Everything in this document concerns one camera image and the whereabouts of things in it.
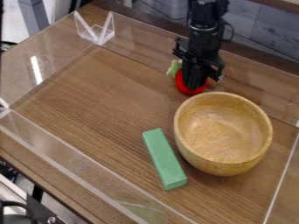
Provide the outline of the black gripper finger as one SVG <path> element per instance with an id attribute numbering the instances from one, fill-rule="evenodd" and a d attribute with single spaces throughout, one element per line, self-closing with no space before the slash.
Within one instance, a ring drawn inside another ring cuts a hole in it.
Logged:
<path id="1" fill-rule="evenodd" d="M 193 73 L 194 73 L 194 78 L 193 78 L 194 87 L 198 88 L 200 86 L 205 84 L 206 73 L 208 73 L 206 67 L 194 66 Z"/>
<path id="2" fill-rule="evenodd" d="M 181 62 L 181 79 L 182 79 L 184 86 L 189 90 L 193 90 L 196 88 L 194 86 L 196 80 L 192 77 L 192 67 L 193 67 L 193 64 L 188 60 L 184 60 Z"/>

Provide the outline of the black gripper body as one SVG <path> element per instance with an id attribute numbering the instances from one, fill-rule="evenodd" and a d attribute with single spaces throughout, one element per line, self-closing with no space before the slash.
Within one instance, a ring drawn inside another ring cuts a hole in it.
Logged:
<path id="1" fill-rule="evenodd" d="M 180 58 L 181 61 L 188 60 L 192 64 L 192 77 L 194 78 L 193 68 L 194 66 L 205 66 L 208 73 L 206 79 L 210 78 L 214 81 L 220 80 L 221 72 L 224 69 L 224 61 L 217 52 L 208 52 L 200 55 L 189 48 L 189 41 L 185 38 L 177 38 L 172 54 Z"/>

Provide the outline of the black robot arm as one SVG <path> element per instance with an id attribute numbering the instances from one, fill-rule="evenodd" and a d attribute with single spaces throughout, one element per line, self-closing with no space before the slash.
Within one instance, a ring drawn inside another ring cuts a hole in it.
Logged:
<path id="1" fill-rule="evenodd" d="M 208 85 L 208 79 L 220 80 L 225 63 L 218 51 L 224 38 L 223 18 L 228 12 L 229 0 L 188 0 L 188 38 L 177 38 L 172 54 L 181 60 L 174 75 L 177 89 L 186 95 L 196 95 Z"/>

